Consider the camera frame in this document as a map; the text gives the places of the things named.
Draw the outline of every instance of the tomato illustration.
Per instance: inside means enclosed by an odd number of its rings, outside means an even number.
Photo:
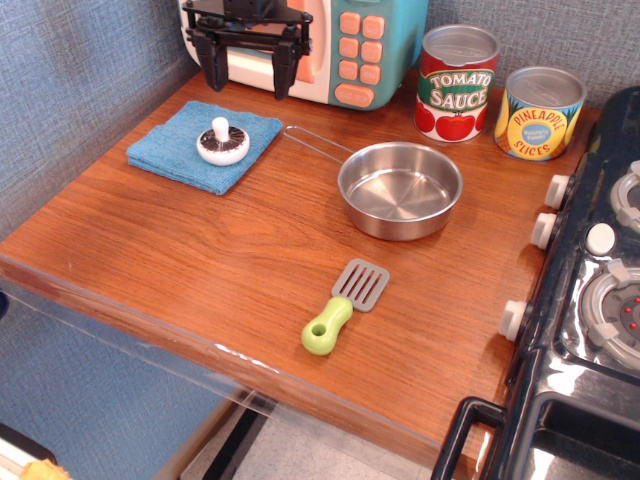
[[[427,107],[418,100],[416,106],[416,126],[421,132],[428,133],[436,126],[436,118],[433,116]]]
[[[478,118],[476,118],[476,130],[482,130],[484,126],[484,119],[487,117],[487,110],[489,107],[484,107],[482,111],[478,114]]]
[[[471,115],[457,114],[454,117],[440,117],[436,122],[436,132],[444,140],[456,142],[468,136],[476,124]]]

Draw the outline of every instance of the toy stove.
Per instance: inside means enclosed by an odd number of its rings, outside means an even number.
[[[495,428],[482,478],[640,478],[640,87],[609,99],[546,204],[535,293],[500,326],[516,342],[506,407],[461,402],[433,479],[451,478],[473,423]]]

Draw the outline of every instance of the microwave keypad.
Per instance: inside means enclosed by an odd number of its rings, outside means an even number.
[[[341,83],[335,91],[342,103],[366,108],[375,99],[375,92],[366,85],[377,85],[382,78],[382,70],[377,63],[382,60],[385,20],[376,15],[364,19],[355,12],[340,15],[340,32],[344,35],[338,43],[338,51],[344,60],[340,61],[338,75],[349,81],[360,80],[365,85]],[[354,35],[362,32],[367,40],[361,42]]]

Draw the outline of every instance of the floor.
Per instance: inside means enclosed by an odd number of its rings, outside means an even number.
[[[244,409],[224,427],[181,476],[203,480]],[[277,405],[239,466],[234,480],[428,480],[431,472],[414,462],[285,406]]]

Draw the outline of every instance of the yellow can label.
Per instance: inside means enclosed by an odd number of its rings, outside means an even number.
[[[555,158],[571,141],[579,113],[580,105],[563,110],[533,107],[505,92],[495,140],[505,152],[518,158]]]

